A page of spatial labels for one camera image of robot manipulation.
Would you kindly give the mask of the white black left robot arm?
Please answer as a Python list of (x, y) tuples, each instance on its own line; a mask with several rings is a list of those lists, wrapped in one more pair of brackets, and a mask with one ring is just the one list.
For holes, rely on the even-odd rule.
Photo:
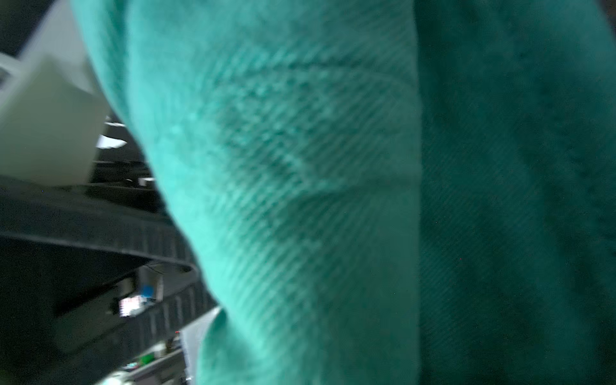
[(93, 384), (210, 310), (165, 215), (87, 192), (109, 105), (70, 3), (1, 4), (1, 381)]

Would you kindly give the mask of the green long pants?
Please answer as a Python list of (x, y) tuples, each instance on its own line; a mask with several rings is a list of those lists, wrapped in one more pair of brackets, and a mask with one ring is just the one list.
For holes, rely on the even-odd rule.
[(75, 1), (220, 310), (199, 384), (612, 384), (596, 1)]

